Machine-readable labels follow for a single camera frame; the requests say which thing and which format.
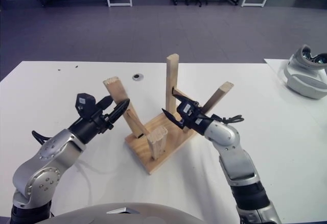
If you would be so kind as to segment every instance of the black cable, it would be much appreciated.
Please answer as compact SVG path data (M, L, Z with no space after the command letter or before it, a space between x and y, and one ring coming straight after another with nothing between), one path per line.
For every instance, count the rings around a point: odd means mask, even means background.
M213 114L211 116L211 118L202 118L202 119L208 119L208 120L215 120L218 122L222 122L224 124L228 124L228 123L238 123L238 122L242 122L244 120L244 118L242 118L242 115L236 115L232 118L221 118L216 114Z
M41 145L43 145L45 141L48 141L51 138L51 137L42 136L36 131L32 131L32 135Z

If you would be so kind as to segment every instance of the wooden structure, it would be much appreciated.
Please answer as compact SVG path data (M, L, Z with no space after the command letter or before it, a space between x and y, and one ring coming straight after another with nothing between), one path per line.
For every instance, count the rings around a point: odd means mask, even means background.
M176 112L176 98L173 97L173 94L187 96L176 88L178 61L179 56L177 54L167 57L166 110L173 114L176 119L180 119L180 116ZM116 103L128 98L118 77L110 78L103 83ZM205 103L202 111L204 113L209 112L232 87L232 83L225 82ZM181 130L168 120L163 113L160 113L145 125L142 124L131 102L124 114L124 118L132 130L132 134L127 136L125 141L149 174L195 135L195 132L189 128L185 127Z

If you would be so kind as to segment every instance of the wooden post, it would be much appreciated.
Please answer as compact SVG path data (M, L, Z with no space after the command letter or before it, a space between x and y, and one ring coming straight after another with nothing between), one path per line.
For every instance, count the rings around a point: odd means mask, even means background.
M166 74L166 110L171 114L176 112L176 98L172 96L173 87L177 86L179 55L172 54L167 57Z
M127 110L126 113L142 130L143 134L147 136L151 157L154 160L158 159L160 155L164 153L166 148L167 129L163 126L159 126L150 133L131 110Z
M176 87L173 88L173 95L182 95L182 96L185 96L185 97L189 98L184 92L182 92L181 90L177 89Z
M154 160L158 159L164 153L167 135L167 129L159 126L147 136L151 156Z
M111 95L112 99L114 100L114 102L116 104L118 104L119 102L128 98L125 88L118 77L109 78L109 79L105 80L103 82L103 84L106 86L109 94ZM135 115L135 118L139 121L139 118L136 114L136 111L134 110L132 102L129 102L129 106L128 106L127 110L130 110ZM142 136L143 131L139 128L137 123L135 123L133 121L133 119L130 116L128 116L128 114L126 112L123 114L123 116L129 126L129 128L132 130L132 133L134 134L134 136L136 138L139 138L140 136Z
M202 113L208 113L230 90L234 84L231 82L225 82L220 86L216 92L210 97L210 99L203 105Z

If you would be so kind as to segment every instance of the robotic arm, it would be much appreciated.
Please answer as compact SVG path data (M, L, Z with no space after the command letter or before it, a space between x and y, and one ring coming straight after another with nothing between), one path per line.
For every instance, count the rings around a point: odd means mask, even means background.
M110 114L102 114L111 103L111 96L104 97L96 104L93 96L78 94L75 107L80 118L68 129L52 138L32 132L42 146L14 174L16 191L11 211L12 224L37 223L49 218L51 199L61 176L83 153L86 144L97 134L113 128L113 124L128 108L129 99L119 103Z
M174 96L181 101L177 107L181 121L177 121L163 109L164 114L181 129L185 126L193 129L213 143L220 154L219 161L236 200L241 223L280 224L278 214L266 194L250 156L240 145L238 131L228 125L243 121L242 116L230 119L216 115L207 117L201 112L198 102L185 96Z

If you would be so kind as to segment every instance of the white desk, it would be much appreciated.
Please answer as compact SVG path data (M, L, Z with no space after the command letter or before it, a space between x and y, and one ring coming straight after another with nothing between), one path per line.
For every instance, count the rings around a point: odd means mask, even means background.
M145 78L135 82L135 73ZM31 131L53 136L67 128L78 117L76 94L99 100L108 94L102 81L112 76L121 78L142 121L165 106L164 63L22 62L1 81L0 215L10 215L14 171L40 147ZM327 220L326 129L267 64L179 66L178 87L201 104L225 81L235 87L213 112L245 117L235 127L282 222ZM55 215L102 203L149 202L207 223L239 223L210 142L194 137L149 176L125 145L128 134L120 119L87 145L57 187Z
M287 65L288 60L286 59L265 59L271 69L276 73L280 80L280 86L284 89L288 89L293 96L297 97L298 100L303 104L306 110L313 116L316 122L320 125L323 130L327 130L327 97L320 100L311 99L304 97L287 87L287 78L284 75L284 68Z

